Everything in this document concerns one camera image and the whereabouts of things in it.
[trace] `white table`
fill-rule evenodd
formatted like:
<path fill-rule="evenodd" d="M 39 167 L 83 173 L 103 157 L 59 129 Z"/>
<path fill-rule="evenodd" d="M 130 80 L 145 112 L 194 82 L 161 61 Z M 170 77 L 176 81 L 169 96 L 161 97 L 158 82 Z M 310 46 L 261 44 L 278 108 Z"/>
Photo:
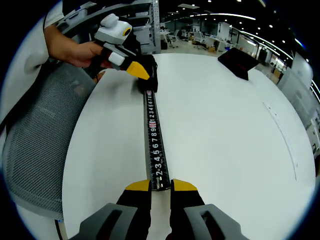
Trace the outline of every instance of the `white table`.
<path fill-rule="evenodd" d="M 255 69 L 245 81 L 215 57 L 154 57 L 170 178 L 195 185 L 206 204 L 240 223 L 247 238 L 284 239 L 315 187 L 309 139 L 289 101 Z M 62 186 L 68 237 L 79 231 L 81 221 L 115 203 L 127 185 L 147 177 L 143 96 L 133 85 L 125 72 L 107 70 L 76 124 Z M 296 180 L 288 147 L 263 103 L 285 127 L 298 163 Z M 152 194 L 148 239 L 163 240 L 170 232 L 169 219 L 161 229 L 153 225 L 170 215 L 169 196 L 168 191 Z"/>

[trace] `office floor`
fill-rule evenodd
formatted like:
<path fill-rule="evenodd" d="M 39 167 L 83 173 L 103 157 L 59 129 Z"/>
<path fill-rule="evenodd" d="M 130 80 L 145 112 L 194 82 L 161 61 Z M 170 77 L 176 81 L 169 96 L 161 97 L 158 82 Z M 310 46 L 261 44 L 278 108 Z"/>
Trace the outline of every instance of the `office floor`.
<path fill-rule="evenodd" d="M 172 43 L 174 48 L 168 46 L 168 49 L 161 50 L 162 54 L 198 54 L 198 55 L 207 55 L 212 57 L 219 57 L 222 52 L 220 53 L 213 53 L 209 52 L 208 50 L 204 49 L 202 46 L 196 46 L 191 43 L 191 41 L 182 41 L 177 40 Z"/>
<path fill-rule="evenodd" d="M 202 46 L 196 46 L 193 45 L 191 41 L 183 41 L 183 40 L 177 40 L 172 43 L 173 47 L 168 47 L 168 49 L 161 50 L 162 54 L 197 54 L 197 55 L 207 55 L 212 57 L 219 57 L 223 52 L 209 52 L 207 49 L 203 48 Z M 255 69 L 262 72 L 264 75 L 266 75 L 274 84 L 277 84 L 279 82 L 279 78 L 275 76 L 271 70 L 271 66 L 264 66 L 262 64 L 258 64 Z"/>

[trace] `cardboard box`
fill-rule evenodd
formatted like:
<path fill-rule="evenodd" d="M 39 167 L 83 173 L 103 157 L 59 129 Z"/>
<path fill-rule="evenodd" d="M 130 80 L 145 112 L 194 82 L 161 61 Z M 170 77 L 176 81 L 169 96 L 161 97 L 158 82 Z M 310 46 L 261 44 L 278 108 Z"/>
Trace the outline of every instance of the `cardboard box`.
<path fill-rule="evenodd" d="M 216 52 L 216 48 L 215 48 L 214 46 L 210 46 L 210 47 L 208 48 L 208 52 L 210 52 L 210 53 L 215 53 L 215 52 Z"/>

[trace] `yellow tip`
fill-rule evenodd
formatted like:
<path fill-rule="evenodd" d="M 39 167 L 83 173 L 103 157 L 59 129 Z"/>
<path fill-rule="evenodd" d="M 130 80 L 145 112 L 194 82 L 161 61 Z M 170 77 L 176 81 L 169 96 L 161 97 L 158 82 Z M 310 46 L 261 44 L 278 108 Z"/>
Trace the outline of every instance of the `yellow tip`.
<path fill-rule="evenodd" d="M 144 80 L 148 80 L 150 78 L 145 68 L 137 61 L 133 61 L 128 67 L 128 69 L 126 70 L 126 72 L 132 76 L 135 76 L 137 78 L 141 78 Z"/>
<path fill-rule="evenodd" d="M 173 179 L 173 183 L 175 191 L 198 191 L 198 189 L 195 186 L 186 181 Z"/>
<path fill-rule="evenodd" d="M 149 189 L 149 182 L 150 180 L 143 180 L 143 181 L 137 181 L 134 183 L 131 183 L 129 186 L 125 188 L 125 190 L 131 190 L 131 191 L 148 191 Z"/>

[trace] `black ceiling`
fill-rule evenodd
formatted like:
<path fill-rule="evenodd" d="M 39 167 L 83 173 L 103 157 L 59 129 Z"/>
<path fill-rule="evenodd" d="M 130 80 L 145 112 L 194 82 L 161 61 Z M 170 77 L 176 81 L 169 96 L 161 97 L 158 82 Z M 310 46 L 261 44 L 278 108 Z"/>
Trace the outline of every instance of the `black ceiling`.
<path fill-rule="evenodd" d="M 185 8 L 185 10 L 183 10 L 182 7 L 178 7 L 180 4 L 195 4 L 195 6 L 199 8 Z M 286 20 L 281 17 L 275 9 L 268 7 L 268 4 L 264 7 L 259 0 L 241 0 L 241 2 L 237 0 L 211 0 L 211 2 L 208 2 L 208 0 L 159 0 L 159 11 L 163 22 L 189 17 L 190 15 L 207 14 L 208 11 L 211 13 L 238 14 L 253 17 L 256 20 L 225 15 L 204 15 L 194 16 L 193 18 L 201 18 L 203 21 L 207 19 L 207 21 L 214 23 L 227 19 L 227 23 L 239 30 L 243 28 L 245 32 L 254 35 L 258 33 L 259 37 L 271 43 L 274 41 L 274 45 L 291 56 L 298 51 L 307 57 L 303 48 L 295 41 L 295 35 Z M 280 53 L 281 59 L 287 59 L 287 56 L 281 51 L 277 50 L 277 52 Z"/>

